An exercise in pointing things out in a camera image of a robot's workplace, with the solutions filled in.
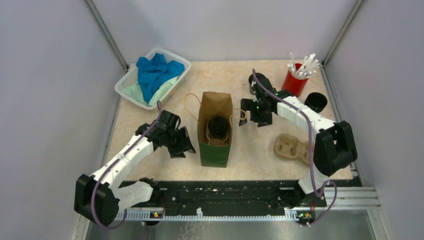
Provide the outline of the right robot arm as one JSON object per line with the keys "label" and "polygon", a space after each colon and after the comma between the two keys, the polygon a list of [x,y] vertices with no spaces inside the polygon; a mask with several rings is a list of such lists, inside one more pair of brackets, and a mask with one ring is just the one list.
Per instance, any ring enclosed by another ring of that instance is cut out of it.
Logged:
{"label": "right robot arm", "polygon": [[247,114],[258,127],[271,125],[276,114],[308,134],[309,176],[300,179],[300,188],[293,192],[294,202],[307,206],[314,194],[320,197],[324,193],[322,187],[334,173],[357,160],[352,127],[344,120],[335,122],[321,116],[286,89],[276,90],[261,73],[251,74],[248,82],[254,98],[241,99],[240,126],[248,122]]}

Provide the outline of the green brown paper bag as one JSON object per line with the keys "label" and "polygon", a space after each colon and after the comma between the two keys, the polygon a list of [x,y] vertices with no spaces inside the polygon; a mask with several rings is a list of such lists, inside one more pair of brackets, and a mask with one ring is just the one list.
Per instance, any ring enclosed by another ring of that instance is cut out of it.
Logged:
{"label": "green brown paper bag", "polygon": [[[199,103],[195,116],[187,107],[189,96]],[[233,137],[232,97],[229,93],[205,91],[201,98],[188,93],[183,100],[185,110],[197,122],[197,141],[203,167],[225,168],[228,165]]]}

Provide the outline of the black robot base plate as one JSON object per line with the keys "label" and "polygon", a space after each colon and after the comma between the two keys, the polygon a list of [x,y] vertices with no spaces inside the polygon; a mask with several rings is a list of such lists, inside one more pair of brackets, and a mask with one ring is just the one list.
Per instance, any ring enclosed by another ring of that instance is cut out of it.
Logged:
{"label": "black robot base plate", "polygon": [[327,206],[324,197],[300,192],[295,180],[159,181],[149,201],[137,208],[165,210],[165,216],[283,216],[292,207]]}

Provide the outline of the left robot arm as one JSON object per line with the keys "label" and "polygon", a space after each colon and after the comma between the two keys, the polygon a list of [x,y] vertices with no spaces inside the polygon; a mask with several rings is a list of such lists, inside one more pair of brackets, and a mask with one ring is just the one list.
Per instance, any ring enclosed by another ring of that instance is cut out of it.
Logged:
{"label": "left robot arm", "polygon": [[181,118],[167,110],[160,110],[152,123],[139,126],[108,163],[76,180],[74,211],[98,226],[109,228],[118,214],[136,204],[156,206],[161,194],[155,190],[157,183],[153,180],[144,177],[131,185],[121,184],[143,159],[161,147],[167,148],[171,158],[185,158],[186,152],[196,152],[187,128],[181,126]]}

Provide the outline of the single pulp cup carrier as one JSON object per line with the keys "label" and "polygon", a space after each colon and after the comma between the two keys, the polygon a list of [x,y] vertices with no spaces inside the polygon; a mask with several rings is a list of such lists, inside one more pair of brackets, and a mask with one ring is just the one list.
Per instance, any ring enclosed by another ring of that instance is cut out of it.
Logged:
{"label": "single pulp cup carrier", "polygon": [[230,137],[230,130],[231,130],[231,128],[230,128],[230,125],[229,125],[229,133],[228,133],[226,139],[220,140],[220,139],[217,139],[217,138],[207,137],[206,133],[208,133],[209,131],[207,130],[207,126],[206,126],[205,136],[206,136],[207,144],[210,145],[210,146],[224,146],[224,145],[226,145],[227,144],[226,142]]}

